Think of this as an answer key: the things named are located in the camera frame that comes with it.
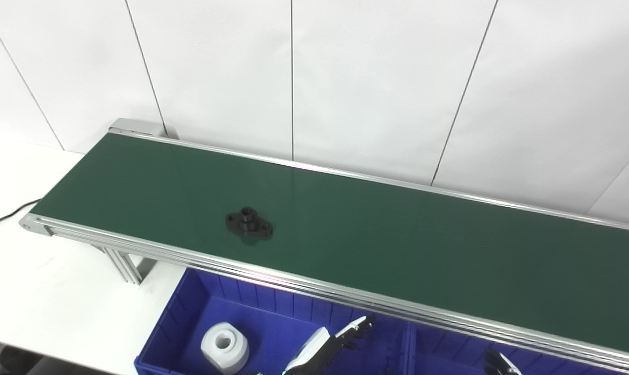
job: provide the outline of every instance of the black cable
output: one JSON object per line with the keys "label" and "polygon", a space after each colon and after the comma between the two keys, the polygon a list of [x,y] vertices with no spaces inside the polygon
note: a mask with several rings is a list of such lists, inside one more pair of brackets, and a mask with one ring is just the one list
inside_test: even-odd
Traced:
{"label": "black cable", "polygon": [[27,206],[29,206],[31,204],[35,204],[36,202],[39,202],[39,201],[41,201],[41,199],[36,199],[36,200],[31,201],[31,202],[27,202],[26,204],[22,205],[21,207],[18,207],[16,209],[16,211],[13,211],[11,214],[8,214],[7,216],[2,216],[2,218],[0,218],[0,221],[3,221],[5,219],[8,219],[8,218],[14,216],[15,214],[19,213],[19,211],[21,211],[25,207],[27,207]]}

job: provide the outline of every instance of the robotic hand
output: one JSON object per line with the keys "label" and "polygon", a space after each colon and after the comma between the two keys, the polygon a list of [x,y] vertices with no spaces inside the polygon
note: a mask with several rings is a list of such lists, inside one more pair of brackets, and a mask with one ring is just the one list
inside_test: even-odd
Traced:
{"label": "robotic hand", "polygon": [[486,349],[486,363],[483,371],[488,375],[522,375],[521,371],[504,354]]}

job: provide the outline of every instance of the white hex part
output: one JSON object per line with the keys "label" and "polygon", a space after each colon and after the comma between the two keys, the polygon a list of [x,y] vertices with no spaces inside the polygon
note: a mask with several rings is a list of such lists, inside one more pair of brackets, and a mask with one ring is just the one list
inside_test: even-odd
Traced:
{"label": "white hex part", "polygon": [[203,335],[201,352],[224,375],[240,371],[250,354],[246,337],[227,322],[217,323]]}

